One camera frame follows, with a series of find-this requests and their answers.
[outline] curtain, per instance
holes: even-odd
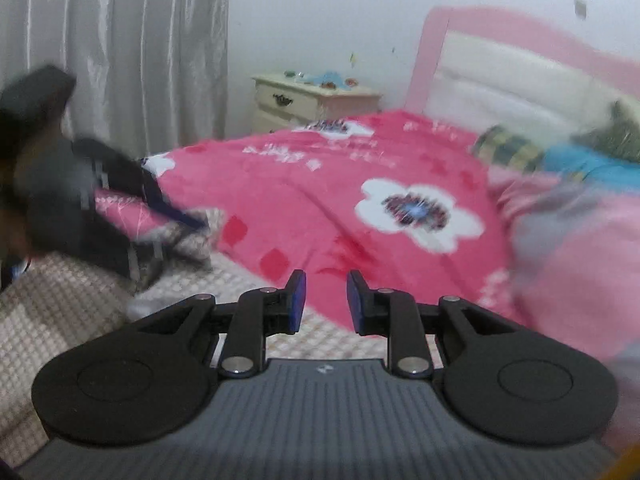
[[[222,138],[228,0],[0,0],[0,86],[52,62],[64,120],[130,156]]]

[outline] bed frame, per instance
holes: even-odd
[[[482,132],[495,124],[548,146],[603,126],[622,99],[640,119],[640,64],[510,10],[428,15],[405,109]]]

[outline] nightstand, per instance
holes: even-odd
[[[330,90],[296,83],[293,78],[277,74],[254,76],[254,80],[254,134],[284,130],[324,119],[375,113],[382,97],[379,92],[364,86]]]

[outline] drawer handle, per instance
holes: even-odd
[[[276,104],[281,107],[289,106],[293,99],[289,99],[288,97],[284,97],[282,94],[274,94],[273,98],[276,99]]]

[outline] wall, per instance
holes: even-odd
[[[640,0],[586,1],[581,21],[574,0],[230,0],[227,135],[250,130],[250,77],[259,72],[338,70],[384,91],[385,107],[401,106],[422,22],[438,5],[522,10],[597,48],[640,59]]]

